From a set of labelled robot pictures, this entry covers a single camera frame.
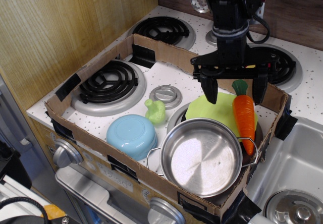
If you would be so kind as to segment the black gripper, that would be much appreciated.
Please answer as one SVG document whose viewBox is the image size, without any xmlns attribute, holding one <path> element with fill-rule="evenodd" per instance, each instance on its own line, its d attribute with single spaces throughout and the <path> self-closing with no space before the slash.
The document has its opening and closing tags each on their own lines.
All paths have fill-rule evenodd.
<svg viewBox="0 0 323 224">
<path fill-rule="evenodd" d="M 218 82 L 216 79 L 253 79 L 252 96 L 256 105 L 263 102 L 268 79 L 277 78 L 279 56 L 265 47 L 250 47 L 246 36 L 218 37 L 217 50 L 192 58 L 193 75 L 201 75 L 201 87 L 208 102 L 216 104 Z"/>
</svg>

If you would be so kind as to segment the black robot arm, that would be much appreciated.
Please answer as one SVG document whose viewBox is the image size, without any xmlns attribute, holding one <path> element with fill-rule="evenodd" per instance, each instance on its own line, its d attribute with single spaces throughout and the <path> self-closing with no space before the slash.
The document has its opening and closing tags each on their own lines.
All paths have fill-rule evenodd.
<svg viewBox="0 0 323 224">
<path fill-rule="evenodd" d="M 256 15 L 261 0 L 206 1 L 213 16 L 211 32 L 217 39 L 217 50 L 190 60 L 193 77 L 212 104 L 217 101 L 218 79 L 251 79 L 253 101 L 262 103 L 268 82 L 276 77 L 279 57 L 247 44 L 251 19 L 267 26 Z"/>
</svg>

